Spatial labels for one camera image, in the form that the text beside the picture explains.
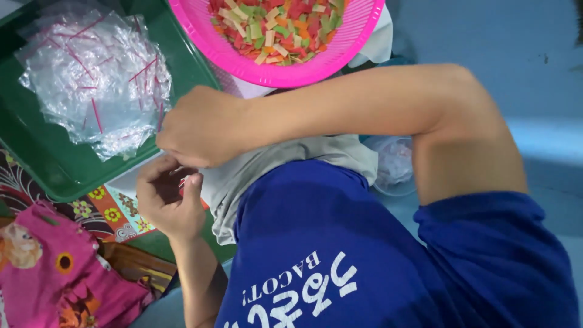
pink cloth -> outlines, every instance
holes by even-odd
[[[0,229],[0,328],[126,327],[151,302],[97,240],[38,201]]]

pink plastic colander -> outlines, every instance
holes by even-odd
[[[253,84],[294,88],[321,81],[354,58],[377,25],[385,0],[351,0],[328,49],[305,64],[291,66],[257,65],[240,55],[213,28],[207,10],[209,0],[169,0],[169,3],[195,46],[218,67]]]

plastic container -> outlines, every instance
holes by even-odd
[[[351,0],[328,49],[305,64],[257,65],[240,55],[210,22],[208,0],[168,0],[176,18],[201,52],[218,67],[253,84],[294,88],[340,71],[364,46],[378,22],[384,0]]]
[[[206,60],[176,21],[165,0],[122,0],[123,14],[144,15],[149,37],[160,45],[174,81],[172,105],[195,85],[220,89]],[[37,19],[36,2],[0,20],[0,142],[55,201],[70,202],[156,154],[154,138],[136,157],[101,162],[89,145],[75,145],[67,131],[45,123],[34,93],[18,83],[23,67],[13,52],[25,41],[16,31]]]
[[[378,135],[378,136],[368,137],[362,143],[363,143],[363,145],[372,149],[373,151],[379,152],[379,156],[382,155],[382,153],[380,153],[380,152],[382,152],[383,149],[391,143],[400,143],[400,144],[407,146],[407,148],[409,148],[409,149],[413,148],[413,141],[411,140],[411,137],[390,137],[390,136]],[[385,169],[385,170],[387,169],[387,168],[381,167],[381,165],[383,165],[383,162],[380,159],[379,159],[378,165],[379,165],[379,168],[378,168],[379,171],[382,169]],[[380,181],[381,179],[382,179],[382,177],[379,176],[377,178],[377,180],[374,182],[373,186],[380,193],[385,194],[387,196],[406,196],[408,194],[413,193],[415,190],[417,190],[417,187],[415,186],[415,177],[414,176],[411,176],[411,178],[408,179],[407,181],[398,182],[396,184],[389,184],[388,186],[386,186],[387,183],[382,183]]]

person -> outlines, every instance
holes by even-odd
[[[374,68],[250,100],[197,86],[163,125],[167,155],[140,172],[138,210],[170,240],[186,327],[579,326],[567,253],[527,195],[496,104],[463,67]],[[426,246],[359,173],[294,160],[244,192],[227,283],[201,238],[194,168],[336,134],[412,136]]]

